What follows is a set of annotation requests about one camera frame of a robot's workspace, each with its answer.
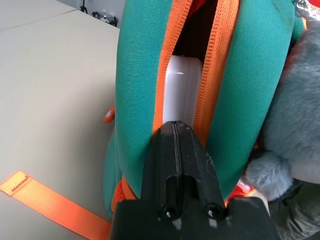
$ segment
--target orange zipper pull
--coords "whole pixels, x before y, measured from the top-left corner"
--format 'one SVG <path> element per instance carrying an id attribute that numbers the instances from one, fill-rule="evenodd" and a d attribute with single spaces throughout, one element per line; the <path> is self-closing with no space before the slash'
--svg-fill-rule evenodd
<path id="1" fill-rule="evenodd" d="M 115 119 L 115 117 L 116 117 L 116 108 L 115 106 L 112 106 L 104 116 L 103 121 L 105 124 L 109 124 Z"/>

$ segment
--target stitching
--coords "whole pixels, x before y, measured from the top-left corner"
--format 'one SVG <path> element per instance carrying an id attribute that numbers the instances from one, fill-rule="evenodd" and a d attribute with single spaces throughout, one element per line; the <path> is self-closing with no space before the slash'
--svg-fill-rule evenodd
<path id="1" fill-rule="evenodd" d="M 15 190 L 17 190 L 22 184 L 24 184 L 26 181 L 28 181 L 30 177 L 25 175 L 24 179 L 14 188 L 11 189 L 12 192 L 14 192 Z"/>

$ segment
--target black object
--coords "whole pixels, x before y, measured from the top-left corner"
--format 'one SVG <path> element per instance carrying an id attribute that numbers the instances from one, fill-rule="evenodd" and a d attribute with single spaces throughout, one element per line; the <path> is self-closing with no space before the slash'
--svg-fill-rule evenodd
<path id="1" fill-rule="evenodd" d="M 85 0 L 83 0 L 83 2 L 82 2 L 82 6 L 80 7 L 80 11 L 81 12 L 85 12 L 86 14 L 88 14 L 88 10 L 85 7 Z"/>
<path id="2" fill-rule="evenodd" d="M 100 18 L 101 18 L 100 13 L 98 13 L 97 11 L 93 11 L 93 12 L 92 12 L 92 16 L 93 16 L 95 19 L 99 19 L 99 20 L 100 20 Z"/>
<path id="3" fill-rule="evenodd" d="M 140 200 L 119 202 L 111 240 L 279 240 L 259 198 L 225 208 L 215 166 L 181 121 L 158 131 L 143 169 Z"/>

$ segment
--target stuffed animal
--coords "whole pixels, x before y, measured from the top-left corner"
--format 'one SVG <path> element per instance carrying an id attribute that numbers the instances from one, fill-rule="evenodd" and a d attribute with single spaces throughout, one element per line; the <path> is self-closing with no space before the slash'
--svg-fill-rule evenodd
<path id="1" fill-rule="evenodd" d="M 320 24 L 291 50 L 243 180 L 271 201 L 293 178 L 320 184 Z"/>

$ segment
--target table surface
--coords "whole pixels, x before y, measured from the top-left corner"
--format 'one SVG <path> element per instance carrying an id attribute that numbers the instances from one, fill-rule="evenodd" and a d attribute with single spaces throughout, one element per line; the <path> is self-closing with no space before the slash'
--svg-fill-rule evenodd
<path id="1" fill-rule="evenodd" d="M 119 29 L 55 0 L 1 5 L 0 183 L 22 170 L 105 218 Z M 84 238 L 0 192 L 0 239 Z"/>

